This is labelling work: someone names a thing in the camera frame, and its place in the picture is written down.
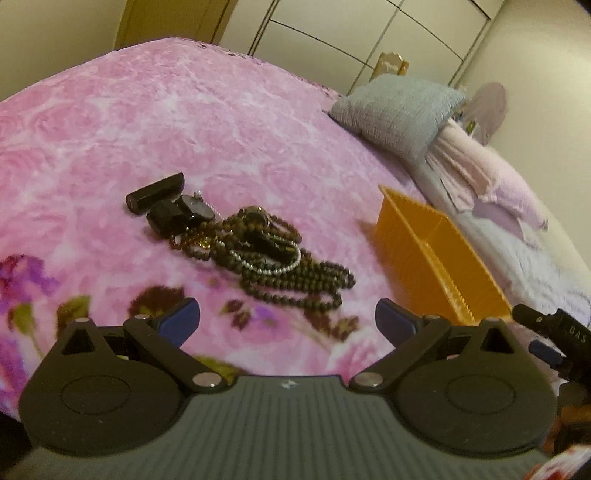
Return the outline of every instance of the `gray textured platform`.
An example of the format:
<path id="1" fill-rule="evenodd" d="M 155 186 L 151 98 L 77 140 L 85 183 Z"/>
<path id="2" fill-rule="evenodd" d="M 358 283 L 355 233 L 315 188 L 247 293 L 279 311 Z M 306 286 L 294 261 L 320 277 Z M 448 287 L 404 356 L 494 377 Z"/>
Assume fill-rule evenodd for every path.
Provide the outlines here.
<path id="1" fill-rule="evenodd" d="M 242 377 L 194 397 L 140 449 L 91 459 L 37 449 L 8 478 L 521 480 L 544 461 L 538 451 L 501 460 L 440 452 L 410 436 L 383 398 L 349 392 L 339 377 Z"/>

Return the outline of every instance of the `white wardrobe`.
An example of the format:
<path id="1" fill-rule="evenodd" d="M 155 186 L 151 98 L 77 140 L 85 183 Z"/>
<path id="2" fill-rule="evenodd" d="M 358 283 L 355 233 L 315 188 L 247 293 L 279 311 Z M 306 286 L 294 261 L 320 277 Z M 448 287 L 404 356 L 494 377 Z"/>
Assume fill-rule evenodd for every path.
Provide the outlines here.
<path id="1" fill-rule="evenodd" d="M 504 0 L 238 0 L 223 47 L 348 93 L 379 54 L 409 76 L 453 85 Z"/>

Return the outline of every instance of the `pink floral blanket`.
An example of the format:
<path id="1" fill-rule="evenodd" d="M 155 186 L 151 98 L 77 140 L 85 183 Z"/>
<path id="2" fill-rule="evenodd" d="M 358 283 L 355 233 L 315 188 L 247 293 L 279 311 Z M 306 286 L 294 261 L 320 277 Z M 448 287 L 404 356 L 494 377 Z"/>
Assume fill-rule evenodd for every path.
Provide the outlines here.
<path id="1" fill-rule="evenodd" d="M 391 350 L 374 308 L 392 291 L 368 231 L 378 183 L 424 201 L 390 157 L 326 114 L 337 93 L 251 57 L 169 39 L 112 52 L 0 103 L 0 410 L 74 318 L 120 325 L 185 296 L 183 348 L 236 374 L 339 374 Z M 222 215 L 260 205 L 357 284 L 325 315 L 260 303 L 237 278 L 156 241 L 127 193 L 182 171 Z"/>

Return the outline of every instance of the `metal screw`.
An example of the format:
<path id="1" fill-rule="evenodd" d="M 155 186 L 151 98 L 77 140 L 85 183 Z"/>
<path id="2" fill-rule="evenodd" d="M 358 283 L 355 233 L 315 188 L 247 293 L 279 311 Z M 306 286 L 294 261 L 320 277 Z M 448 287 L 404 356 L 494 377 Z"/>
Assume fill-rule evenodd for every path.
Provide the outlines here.
<path id="1" fill-rule="evenodd" d="M 217 387 L 222 382 L 222 377 L 215 372 L 201 372 L 193 377 L 193 383 L 198 387 Z"/>
<path id="2" fill-rule="evenodd" d="M 375 372 L 361 372 L 355 375 L 353 380 L 360 387 L 377 387 L 384 383 L 384 378 Z"/>

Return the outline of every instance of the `orange tray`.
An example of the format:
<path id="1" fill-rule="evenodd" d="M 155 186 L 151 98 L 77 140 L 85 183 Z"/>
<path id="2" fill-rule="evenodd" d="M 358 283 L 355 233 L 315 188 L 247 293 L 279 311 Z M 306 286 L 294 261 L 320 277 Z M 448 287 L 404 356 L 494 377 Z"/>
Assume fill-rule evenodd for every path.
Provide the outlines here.
<path id="1" fill-rule="evenodd" d="M 397 286 L 396 301 L 416 315 L 457 325 L 511 318 L 511 308 L 476 252 L 443 213 L 380 185 L 375 243 Z"/>

